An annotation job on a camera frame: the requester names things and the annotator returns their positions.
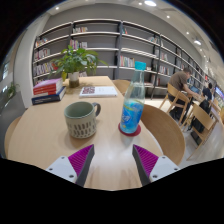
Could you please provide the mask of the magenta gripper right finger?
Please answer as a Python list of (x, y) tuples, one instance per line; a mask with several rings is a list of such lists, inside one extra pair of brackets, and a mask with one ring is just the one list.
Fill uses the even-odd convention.
[(167, 156), (157, 156), (138, 145), (133, 145), (132, 155), (143, 186), (179, 170), (179, 167)]

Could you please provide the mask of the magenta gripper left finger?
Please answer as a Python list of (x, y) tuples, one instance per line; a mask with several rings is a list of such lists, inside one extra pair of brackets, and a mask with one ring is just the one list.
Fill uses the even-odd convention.
[(68, 157), (60, 156), (47, 171), (83, 187), (94, 154), (94, 145), (89, 145)]

